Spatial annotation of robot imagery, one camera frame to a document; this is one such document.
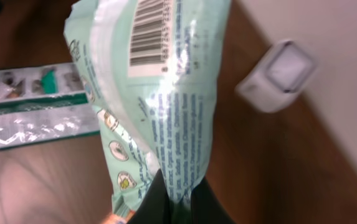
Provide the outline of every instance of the packet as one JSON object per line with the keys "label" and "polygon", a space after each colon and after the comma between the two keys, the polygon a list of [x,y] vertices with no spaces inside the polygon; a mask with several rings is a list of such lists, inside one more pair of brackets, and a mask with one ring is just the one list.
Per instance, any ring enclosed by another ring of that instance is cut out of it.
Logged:
{"label": "packet", "polygon": [[81,0],[65,38],[98,114],[113,212],[137,210],[162,170],[189,210],[211,154],[230,0]]}
{"label": "packet", "polygon": [[0,70],[0,149],[97,132],[73,63]]}

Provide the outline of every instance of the green and silver package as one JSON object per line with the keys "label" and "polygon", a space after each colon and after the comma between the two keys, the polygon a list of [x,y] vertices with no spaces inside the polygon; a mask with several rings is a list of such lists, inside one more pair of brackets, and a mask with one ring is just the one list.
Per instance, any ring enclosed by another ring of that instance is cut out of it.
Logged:
{"label": "green and silver package", "polygon": [[98,132],[74,64],[0,70],[0,149]]}
{"label": "green and silver package", "polygon": [[230,0],[81,0],[65,38],[98,114],[113,212],[141,204],[158,169],[189,208],[206,175]]}

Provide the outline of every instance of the brown surface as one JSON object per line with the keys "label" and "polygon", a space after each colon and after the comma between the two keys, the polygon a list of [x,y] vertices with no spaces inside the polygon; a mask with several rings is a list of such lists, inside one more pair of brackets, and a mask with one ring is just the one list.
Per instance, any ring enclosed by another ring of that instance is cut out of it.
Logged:
{"label": "brown surface", "polygon": [[[68,61],[69,4],[9,1],[0,68]],[[234,95],[266,50],[235,3],[207,173],[212,188],[237,223],[357,223],[357,175],[307,102],[261,114]],[[0,152],[0,223],[98,223],[110,194],[98,136]]]}

